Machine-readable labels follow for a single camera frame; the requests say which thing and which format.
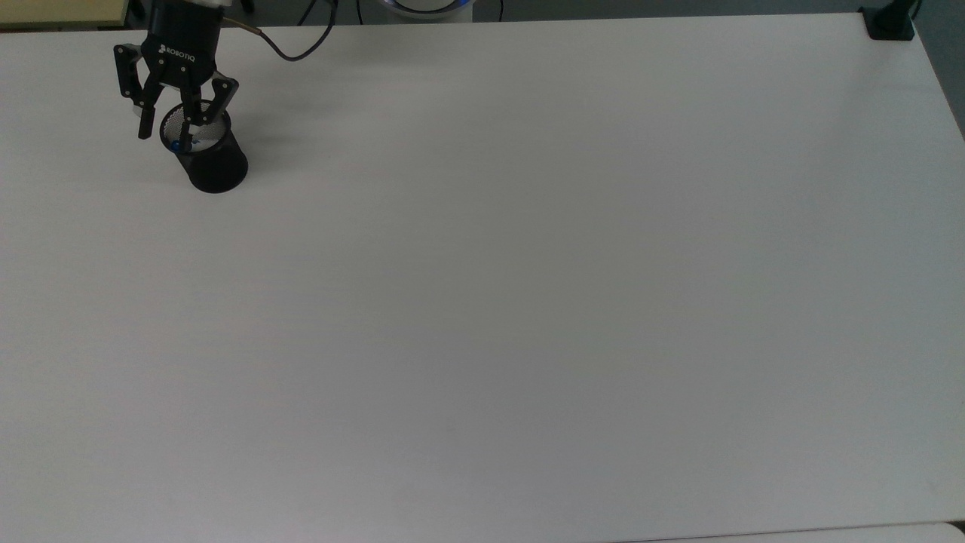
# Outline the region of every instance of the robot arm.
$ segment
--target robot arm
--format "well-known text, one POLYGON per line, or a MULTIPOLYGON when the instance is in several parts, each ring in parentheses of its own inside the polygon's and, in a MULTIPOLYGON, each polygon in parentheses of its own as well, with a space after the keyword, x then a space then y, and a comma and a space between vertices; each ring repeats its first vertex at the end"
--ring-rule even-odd
POLYGON ((121 94, 134 103, 141 117, 138 137, 151 137, 154 105, 164 87, 180 92, 184 108, 178 148, 187 152, 192 126, 216 121, 237 91, 238 83, 217 70, 214 54, 218 46, 225 6, 232 0, 154 0, 148 36, 141 45, 114 46, 121 94), (137 63, 144 59, 149 75, 142 87, 137 63), (208 81, 214 99, 202 107, 201 86, 208 81))

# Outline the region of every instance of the floor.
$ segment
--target floor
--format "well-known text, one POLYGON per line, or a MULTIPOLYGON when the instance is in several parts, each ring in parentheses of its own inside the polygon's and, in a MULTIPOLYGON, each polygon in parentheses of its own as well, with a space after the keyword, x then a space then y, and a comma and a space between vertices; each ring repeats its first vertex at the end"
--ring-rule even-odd
MULTIPOLYGON (((888 0, 504 0, 504 21, 615 17, 664 17, 735 14, 813 14, 856 12, 861 6, 879 7, 888 0)), ((229 8, 232 18, 256 26, 294 25, 311 0, 255 0, 256 10, 245 14, 240 2, 229 8)), ((317 2, 305 24, 328 20, 328 0, 317 2)), ((358 24, 352 0, 342 0, 336 22, 358 24)), ((366 24, 384 24, 378 0, 360 0, 366 24)), ((477 0, 475 19, 496 20, 499 0, 477 0)), ((133 15, 128 22, 143 28, 133 15)), ((965 0, 923 0, 915 21, 928 56, 942 84, 951 111, 965 136, 965 0)))

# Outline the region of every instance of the black cable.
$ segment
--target black cable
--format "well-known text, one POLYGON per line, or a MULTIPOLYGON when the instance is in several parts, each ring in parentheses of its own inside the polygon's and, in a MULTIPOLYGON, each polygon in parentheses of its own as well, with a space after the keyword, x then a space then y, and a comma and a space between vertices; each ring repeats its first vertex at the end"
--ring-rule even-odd
POLYGON ((270 45, 271 48, 274 49, 276 53, 278 53, 278 56, 282 57, 283 59, 289 62, 296 62, 314 53, 315 50, 318 49, 318 46, 325 41, 325 38, 328 38, 329 33, 332 32, 332 27, 335 26, 335 13, 339 10, 339 0, 331 0, 331 2, 332 2, 332 13, 328 16, 328 26, 325 27, 325 32, 321 33, 321 38, 318 38, 318 41, 315 42, 315 44, 313 44, 311 47, 309 47, 307 51, 305 51, 304 53, 298 56, 293 56, 293 57, 289 57, 287 54, 283 53, 282 50, 278 48, 278 45, 276 45, 275 42, 273 42, 271 38, 269 38, 262 31, 261 28, 249 26, 243 22, 236 21, 234 19, 230 19, 227 17, 225 17, 224 20, 225 22, 231 23, 242 30, 251 32, 252 34, 260 37, 262 40, 265 40, 265 42, 268 43, 268 45, 270 45))
POLYGON ((305 10, 305 13, 302 14, 302 18, 298 19, 298 24, 296 24, 295 26, 301 26, 301 25, 305 22, 305 19, 308 18, 308 14, 310 14, 310 13, 312 12, 312 8, 315 6, 315 2, 316 2, 316 0, 312 0, 312 1, 309 3, 308 9, 306 9, 306 10, 305 10))

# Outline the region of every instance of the black mesh pen holder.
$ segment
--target black mesh pen holder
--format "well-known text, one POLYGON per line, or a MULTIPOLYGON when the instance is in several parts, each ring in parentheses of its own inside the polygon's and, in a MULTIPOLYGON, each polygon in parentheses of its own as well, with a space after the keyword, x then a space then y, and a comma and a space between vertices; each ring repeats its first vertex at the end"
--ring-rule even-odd
MULTIPOLYGON (((202 100, 203 114, 210 104, 209 100, 202 100)), ((248 158, 234 139, 232 118, 228 112, 209 125, 191 126, 192 133, 184 150, 179 141, 183 122, 184 108, 179 105, 164 116, 160 135, 164 147, 178 157, 191 185, 213 194, 238 186, 248 173, 248 158)))

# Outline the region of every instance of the table surface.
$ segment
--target table surface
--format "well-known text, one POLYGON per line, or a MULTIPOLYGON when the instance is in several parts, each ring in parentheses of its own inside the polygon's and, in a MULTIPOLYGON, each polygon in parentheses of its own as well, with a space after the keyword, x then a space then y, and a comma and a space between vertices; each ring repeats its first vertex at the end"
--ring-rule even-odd
POLYGON ((251 170, 208 195, 135 137, 143 38, 0 36, 3 543, 965 518, 965 143, 917 39, 226 29, 251 170))
POLYGON ((0 28, 121 26, 127 0, 0 0, 0 28))
POLYGON ((962 543, 965 534, 951 525, 927 524, 862 529, 826 529, 701 538, 700 543, 962 543))

